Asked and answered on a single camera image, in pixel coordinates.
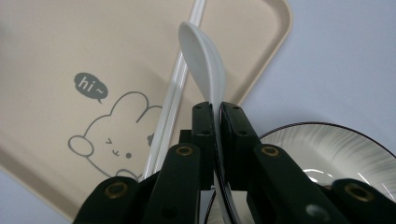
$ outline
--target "screw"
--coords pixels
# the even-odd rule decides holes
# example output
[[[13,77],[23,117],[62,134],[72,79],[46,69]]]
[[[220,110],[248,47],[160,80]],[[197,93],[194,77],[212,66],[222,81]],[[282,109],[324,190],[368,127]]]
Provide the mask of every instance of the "screw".
[[[107,186],[105,195],[109,199],[116,199],[122,197],[128,191],[128,185],[124,182],[118,181]]]
[[[262,153],[264,153],[268,156],[275,157],[275,156],[279,155],[280,152],[275,147],[263,147]]]
[[[374,199],[374,194],[372,192],[355,183],[346,184],[344,190],[353,198],[364,203],[368,203]]]
[[[178,147],[176,153],[180,156],[188,156],[192,154],[193,150],[190,147]]]

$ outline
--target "white chopstick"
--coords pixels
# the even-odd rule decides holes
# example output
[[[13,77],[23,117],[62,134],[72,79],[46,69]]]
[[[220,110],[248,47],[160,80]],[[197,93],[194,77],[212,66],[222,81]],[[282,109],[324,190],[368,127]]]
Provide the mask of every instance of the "white chopstick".
[[[191,23],[199,26],[204,7],[205,0],[195,0],[190,15]],[[184,61],[183,55],[180,51],[175,64],[174,73],[171,77],[168,91],[165,96],[160,119],[151,142],[148,160],[142,175],[143,179],[146,179],[150,175],[159,171],[163,166],[163,160],[166,156],[170,138],[172,136],[187,71],[186,62]]]

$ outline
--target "text hi~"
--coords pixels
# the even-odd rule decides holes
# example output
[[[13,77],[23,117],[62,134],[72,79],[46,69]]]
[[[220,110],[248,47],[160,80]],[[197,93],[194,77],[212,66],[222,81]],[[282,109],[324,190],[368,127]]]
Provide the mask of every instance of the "text hi~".
[[[97,77],[88,73],[78,73],[75,76],[76,89],[83,95],[97,99],[99,103],[107,97],[108,91]]]

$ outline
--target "beige tray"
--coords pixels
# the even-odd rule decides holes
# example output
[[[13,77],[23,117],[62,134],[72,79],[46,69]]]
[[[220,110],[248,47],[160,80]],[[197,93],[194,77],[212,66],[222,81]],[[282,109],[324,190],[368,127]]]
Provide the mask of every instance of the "beige tray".
[[[285,1],[206,2],[201,28],[223,59],[226,101],[244,99],[288,34]],[[2,1],[2,168],[70,219],[108,175],[139,176],[192,5]],[[188,78],[173,143],[203,100]]]

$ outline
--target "white table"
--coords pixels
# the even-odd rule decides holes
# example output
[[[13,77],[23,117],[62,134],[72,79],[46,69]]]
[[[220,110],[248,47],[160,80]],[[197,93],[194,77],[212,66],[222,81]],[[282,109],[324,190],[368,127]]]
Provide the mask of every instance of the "white table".
[[[290,36],[242,104],[257,133],[325,121],[396,154],[396,1],[289,1]],[[0,189],[0,223],[68,223],[1,173]]]

